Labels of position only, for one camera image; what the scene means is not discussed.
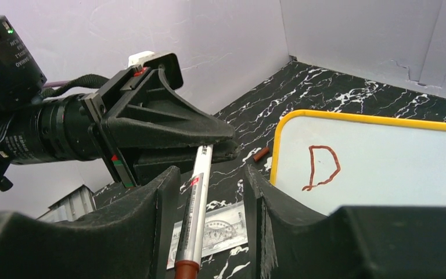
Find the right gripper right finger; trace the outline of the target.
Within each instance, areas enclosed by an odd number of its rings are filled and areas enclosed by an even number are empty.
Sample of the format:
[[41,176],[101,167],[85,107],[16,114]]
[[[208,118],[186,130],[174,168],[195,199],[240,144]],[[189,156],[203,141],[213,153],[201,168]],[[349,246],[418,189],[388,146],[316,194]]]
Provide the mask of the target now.
[[446,278],[446,207],[342,206],[326,216],[243,168],[251,278]]

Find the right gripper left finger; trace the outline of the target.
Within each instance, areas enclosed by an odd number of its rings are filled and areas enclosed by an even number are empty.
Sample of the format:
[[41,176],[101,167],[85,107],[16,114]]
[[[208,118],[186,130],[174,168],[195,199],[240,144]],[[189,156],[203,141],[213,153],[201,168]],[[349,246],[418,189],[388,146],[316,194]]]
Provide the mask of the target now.
[[76,221],[0,212],[0,278],[164,278],[180,185],[171,166]]

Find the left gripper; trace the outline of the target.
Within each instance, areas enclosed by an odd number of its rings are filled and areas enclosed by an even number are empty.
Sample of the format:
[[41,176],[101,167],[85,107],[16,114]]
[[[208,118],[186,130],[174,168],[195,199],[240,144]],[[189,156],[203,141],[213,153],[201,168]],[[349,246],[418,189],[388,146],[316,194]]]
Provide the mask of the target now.
[[40,97],[61,96],[74,87],[95,89],[79,99],[91,122],[89,137],[114,180],[131,188],[151,182],[170,166],[181,173],[193,170],[200,145],[215,144],[212,163],[234,160],[240,154],[240,145],[231,140],[235,129],[230,124],[175,92],[183,83],[177,55],[165,52],[109,80],[89,74],[57,89],[46,88]]

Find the white whiteboard marker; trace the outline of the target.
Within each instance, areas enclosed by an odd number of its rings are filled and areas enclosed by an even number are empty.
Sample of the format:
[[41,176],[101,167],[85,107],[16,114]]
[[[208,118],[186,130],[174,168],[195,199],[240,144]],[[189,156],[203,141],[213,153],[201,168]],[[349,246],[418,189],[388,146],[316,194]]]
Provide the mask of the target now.
[[175,257],[175,279],[196,278],[200,270],[212,157],[212,145],[198,147],[188,181],[190,195]]

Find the yellow framed whiteboard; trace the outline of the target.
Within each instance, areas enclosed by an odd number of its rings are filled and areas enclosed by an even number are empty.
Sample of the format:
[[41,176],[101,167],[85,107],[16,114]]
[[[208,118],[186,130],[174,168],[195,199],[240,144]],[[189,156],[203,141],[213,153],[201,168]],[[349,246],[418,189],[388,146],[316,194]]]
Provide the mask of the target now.
[[295,110],[276,128],[270,182],[324,215],[446,207],[446,122]]

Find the red marker cap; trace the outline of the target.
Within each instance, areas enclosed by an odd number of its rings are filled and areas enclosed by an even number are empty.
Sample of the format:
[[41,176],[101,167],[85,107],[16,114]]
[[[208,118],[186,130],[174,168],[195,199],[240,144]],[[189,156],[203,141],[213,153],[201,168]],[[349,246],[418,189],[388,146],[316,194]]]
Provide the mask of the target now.
[[263,149],[260,149],[254,156],[253,156],[253,160],[255,162],[260,161],[264,156],[266,156],[269,153],[269,147],[265,147]]

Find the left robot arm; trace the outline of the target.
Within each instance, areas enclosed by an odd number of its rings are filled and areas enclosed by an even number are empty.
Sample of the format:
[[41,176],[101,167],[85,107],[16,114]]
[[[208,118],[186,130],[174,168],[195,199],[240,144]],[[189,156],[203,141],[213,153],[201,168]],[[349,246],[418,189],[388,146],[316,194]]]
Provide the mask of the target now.
[[46,77],[8,19],[0,15],[0,190],[11,164],[102,159],[113,180],[143,186],[170,166],[190,170],[197,149],[214,163],[239,156],[235,129],[177,94],[176,54],[132,55],[114,77],[87,74],[62,86]]

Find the flat packaged ruler set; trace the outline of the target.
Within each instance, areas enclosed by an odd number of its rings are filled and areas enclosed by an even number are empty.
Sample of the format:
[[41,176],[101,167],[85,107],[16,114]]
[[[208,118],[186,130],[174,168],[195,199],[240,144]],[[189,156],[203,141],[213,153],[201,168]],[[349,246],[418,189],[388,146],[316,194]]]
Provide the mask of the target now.
[[246,218],[242,201],[206,213],[202,257],[246,243]]

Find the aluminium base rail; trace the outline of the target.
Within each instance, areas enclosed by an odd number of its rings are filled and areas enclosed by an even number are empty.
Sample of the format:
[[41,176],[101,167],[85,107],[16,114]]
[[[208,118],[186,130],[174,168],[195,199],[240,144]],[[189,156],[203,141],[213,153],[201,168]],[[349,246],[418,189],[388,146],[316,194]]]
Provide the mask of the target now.
[[50,206],[49,210],[38,220],[48,223],[75,221],[95,210],[93,192],[87,186],[82,185]]

